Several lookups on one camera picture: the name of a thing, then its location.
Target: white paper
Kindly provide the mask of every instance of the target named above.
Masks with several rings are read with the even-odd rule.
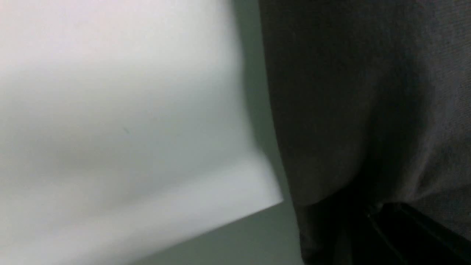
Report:
[[[0,10],[0,264],[125,264],[280,202],[229,1]]]

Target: dark gray fabric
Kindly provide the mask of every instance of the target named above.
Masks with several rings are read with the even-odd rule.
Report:
[[[315,231],[338,232],[325,224],[342,189],[415,202],[471,184],[470,0],[259,3],[278,145],[314,253],[326,246]],[[462,216],[441,219],[469,236]]]

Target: paper sheet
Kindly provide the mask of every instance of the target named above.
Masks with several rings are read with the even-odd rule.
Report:
[[[0,264],[125,264],[280,202],[229,1],[0,9]]]

